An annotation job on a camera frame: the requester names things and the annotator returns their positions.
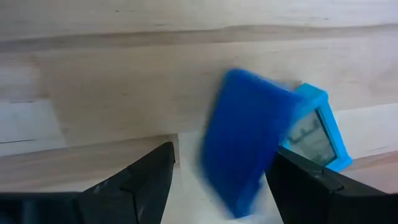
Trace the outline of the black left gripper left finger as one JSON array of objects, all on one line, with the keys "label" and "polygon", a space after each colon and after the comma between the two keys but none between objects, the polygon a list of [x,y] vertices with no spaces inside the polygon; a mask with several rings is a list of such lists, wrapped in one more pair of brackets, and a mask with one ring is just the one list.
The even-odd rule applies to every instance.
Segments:
[{"label": "black left gripper left finger", "polygon": [[160,224],[174,164],[165,142],[82,192],[0,193],[0,224]]}]

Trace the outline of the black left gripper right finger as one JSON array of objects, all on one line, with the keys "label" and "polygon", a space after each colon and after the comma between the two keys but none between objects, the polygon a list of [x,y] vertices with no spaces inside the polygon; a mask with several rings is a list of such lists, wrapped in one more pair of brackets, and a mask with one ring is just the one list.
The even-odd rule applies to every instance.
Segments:
[{"label": "black left gripper right finger", "polygon": [[398,194],[350,179],[284,147],[266,170],[284,224],[398,224]]}]

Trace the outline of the blue digital display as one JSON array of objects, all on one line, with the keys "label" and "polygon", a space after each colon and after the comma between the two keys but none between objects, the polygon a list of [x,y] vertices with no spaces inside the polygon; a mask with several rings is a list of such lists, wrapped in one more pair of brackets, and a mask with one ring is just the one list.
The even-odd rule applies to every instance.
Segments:
[{"label": "blue digital display", "polygon": [[251,214],[260,179],[302,102],[297,93],[255,73],[226,72],[201,144],[200,167],[234,218]]}]

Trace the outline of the teal digital display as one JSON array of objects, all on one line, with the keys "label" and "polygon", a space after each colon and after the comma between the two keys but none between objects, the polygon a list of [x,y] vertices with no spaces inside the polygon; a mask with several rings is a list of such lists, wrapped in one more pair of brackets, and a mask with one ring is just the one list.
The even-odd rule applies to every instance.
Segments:
[{"label": "teal digital display", "polygon": [[353,160],[345,148],[328,93],[308,83],[295,92],[303,102],[283,146],[335,172],[347,168]]}]

